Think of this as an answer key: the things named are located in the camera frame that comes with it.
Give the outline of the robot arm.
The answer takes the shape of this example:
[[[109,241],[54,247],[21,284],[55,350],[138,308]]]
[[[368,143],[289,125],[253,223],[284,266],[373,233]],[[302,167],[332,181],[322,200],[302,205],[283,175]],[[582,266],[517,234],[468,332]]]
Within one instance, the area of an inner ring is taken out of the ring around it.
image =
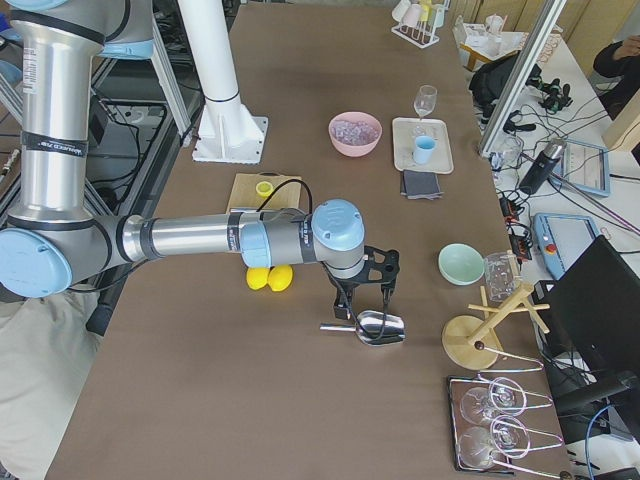
[[[329,200],[300,210],[158,219],[142,203],[163,185],[171,160],[145,137],[123,102],[100,89],[106,64],[149,61],[165,95],[159,128],[183,140],[196,119],[201,161],[256,164],[268,128],[243,105],[221,6],[181,1],[204,93],[187,111],[149,1],[14,1],[22,49],[19,197],[1,223],[1,284],[22,297],[58,294],[106,272],[168,256],[237,253],[249,267],[324,266],[334,312],[351,317],[369,281],[373,248],[358,209]]]

